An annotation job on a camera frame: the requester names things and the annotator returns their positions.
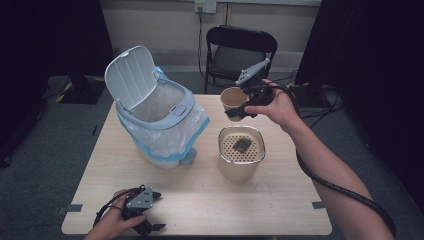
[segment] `person's left hand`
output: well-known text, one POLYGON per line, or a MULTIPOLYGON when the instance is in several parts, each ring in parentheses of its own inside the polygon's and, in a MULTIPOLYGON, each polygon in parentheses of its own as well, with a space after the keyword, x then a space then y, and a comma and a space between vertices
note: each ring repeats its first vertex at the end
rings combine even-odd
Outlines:
MULTIPOLYGON (((126 189, 117 191, 114 197, 124 192, 126 189)), ((137 226, 144 221, 144 216, 137 216, 124 220, 122 218, 122 208, 124 207, 126 195, 116 199, 106 214, 85 236, 85 240, 106 240, 114 239, 119 236, 125 229, 137 226)))

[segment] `wooden table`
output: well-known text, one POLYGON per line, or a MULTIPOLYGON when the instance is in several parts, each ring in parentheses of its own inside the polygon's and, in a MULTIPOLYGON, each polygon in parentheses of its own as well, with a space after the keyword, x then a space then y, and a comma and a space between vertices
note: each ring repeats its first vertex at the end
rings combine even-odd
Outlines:
MULTIPOLYGON (((143 160, 132 138, 118 121, 115 106, 93 150, 72 204, 80 212, 68 212, 65 234, 86 234, 96 212, 120 189, 152 186, 162 193, 145 212, 152 223, 166 227, 151 235, 327 235, 332 227, 319 202, 312 181, 299 168, 289 136, 265 116, 240 122, 227 119, 217 95, 196 95, 210 124, 194 144, 197 156, 191 165, 165 170, 143 160), (221 175, 218 134, 222 128, 247 125, 263 136, 265 159, 252 178, 235 183, 221 175)), ((125 235, 137 235, 129 229, 125 235)))

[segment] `person's right hand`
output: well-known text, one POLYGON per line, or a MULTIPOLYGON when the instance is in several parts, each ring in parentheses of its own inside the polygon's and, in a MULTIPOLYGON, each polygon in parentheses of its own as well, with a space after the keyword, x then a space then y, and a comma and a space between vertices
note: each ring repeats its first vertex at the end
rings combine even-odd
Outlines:
MULTIPOLYGON (((271 86, 276 86, 275 83, 264 79, 271 86)), ((290 97, 280 89, 274 90, 274 100, 267 106, 246 106, 244 111, 250 114, 263 114, 268 116, 276 124, 287 131, 292 124, 300 120, 297 115, 290 97)))

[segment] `finger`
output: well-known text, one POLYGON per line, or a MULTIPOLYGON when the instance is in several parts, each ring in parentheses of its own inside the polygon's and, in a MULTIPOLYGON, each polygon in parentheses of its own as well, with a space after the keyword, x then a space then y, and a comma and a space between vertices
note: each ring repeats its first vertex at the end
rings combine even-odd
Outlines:
POLYGON ((275 83, 275 82, 273 82, 273 81, 271 81, 271 80, 268 80, 268 79, 262 79, 265 83, 268 83, 268 85, 270 85, 270 86, 278 86, 278 84, 277 83, 275 83))
POLYGON ((106 212, 106 214, 103 217, 105 217, 106 215, 112 215, 112 216, 115 216, 114 218, 119 219, 122 217, 122 209, 112 205, 109 207, 109 210, 106 212))
POLYGON ((266 111, 266 107, 265 106, 246 106, 244 108, 244 111, 250 114, 264 114, 266 111))
MULTIPOLYGON (((115 192, 115 194, 113 195, 113 197, 115 198, 116 196, 122 194, 125 191, 127 191, 127 189, 119 190, 119 191, 115 192)), ((116 199, 115 201, 113 201, 112 205, 116 205, 116 206, 120 207, 120 205, 123 205, 123 203, 124 203, 127 195, 128 194, 122 195, 121 197, 119 197, 118 199, 116 199)))
POLYGON ((142 223, 145 219, 146 218, 144 216, 133 217, 133 218, 130 218, 130 219, 124 221, 123 225, 125 226, 125 228, 134 227, 134 226, 137 226, 138 224, 142 223))

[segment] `chair backrest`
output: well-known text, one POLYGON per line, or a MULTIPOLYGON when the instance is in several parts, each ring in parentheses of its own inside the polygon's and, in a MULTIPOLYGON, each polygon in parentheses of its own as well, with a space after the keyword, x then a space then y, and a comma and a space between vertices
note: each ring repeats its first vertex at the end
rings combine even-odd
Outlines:
POLYGON ((214 44, 270 53, 269 59, 271 61, 278 47, 275 38, 267 32, 230 25, 219 25, 211 28, 206 34, 206 42, 208 51, 211 51, 211 44, 214 44))

